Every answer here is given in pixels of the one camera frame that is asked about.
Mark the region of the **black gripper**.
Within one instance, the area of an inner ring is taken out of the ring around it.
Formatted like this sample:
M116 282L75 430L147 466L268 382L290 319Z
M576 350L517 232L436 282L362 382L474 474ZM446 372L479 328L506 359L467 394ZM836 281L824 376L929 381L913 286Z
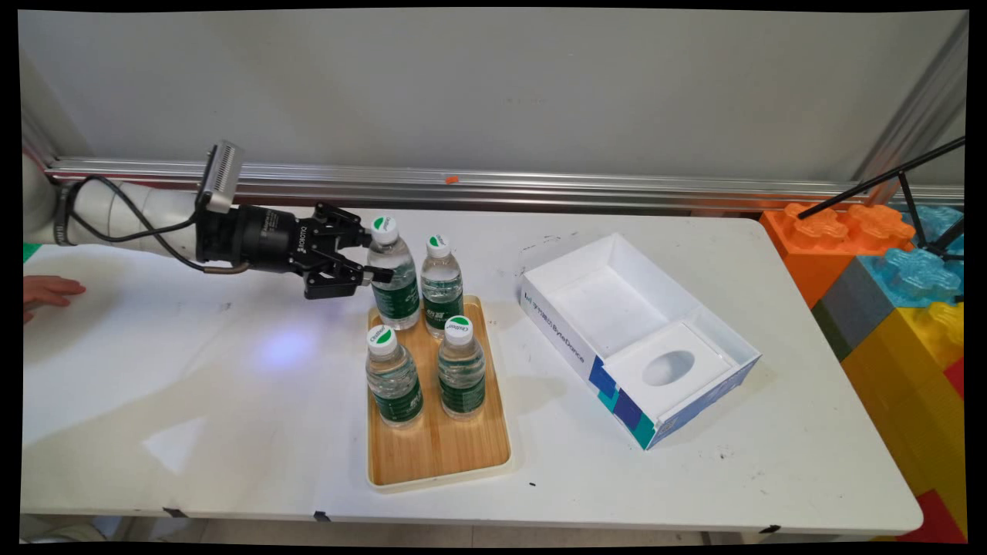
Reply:
M305 281L307 300L350 298L359 287L390 284L392 268L360 266L343 259L318 262L309 249L368 248L370 231L359 215L317 203L313 217L240 205L225 214L201 211L195 224L195 260L227 262L232 271L247 268L267 273L293 273Z

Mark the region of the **person's bare hand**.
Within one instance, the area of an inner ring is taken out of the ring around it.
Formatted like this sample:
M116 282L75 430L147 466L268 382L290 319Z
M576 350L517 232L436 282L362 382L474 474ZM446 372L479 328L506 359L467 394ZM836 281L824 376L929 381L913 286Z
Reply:
M67 307L71 298L85 294L80 281L58 275L25 275L22 278L22 323L34 319L34 310L42 306Z

